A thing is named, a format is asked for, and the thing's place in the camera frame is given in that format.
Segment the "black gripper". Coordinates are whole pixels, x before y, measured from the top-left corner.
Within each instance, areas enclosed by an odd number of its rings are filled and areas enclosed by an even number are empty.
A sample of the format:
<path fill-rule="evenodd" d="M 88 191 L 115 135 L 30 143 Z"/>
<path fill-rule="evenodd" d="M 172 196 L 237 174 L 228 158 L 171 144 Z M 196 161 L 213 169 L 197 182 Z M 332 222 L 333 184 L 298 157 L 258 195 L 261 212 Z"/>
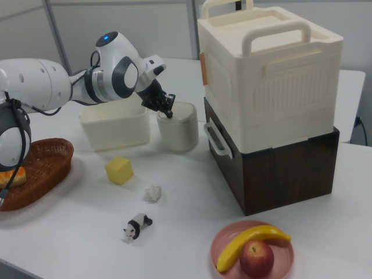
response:
<path fill-rule="evenodd" d="M 142 99 L 142 106 L 154 112 L 162 112 L 167 118 L 173 117 L 172 107 L 176 96 L 169 94 L 166 98 L 158 82 L 152 82 L 148 88 L 138 92 L 138 96 Z"/>

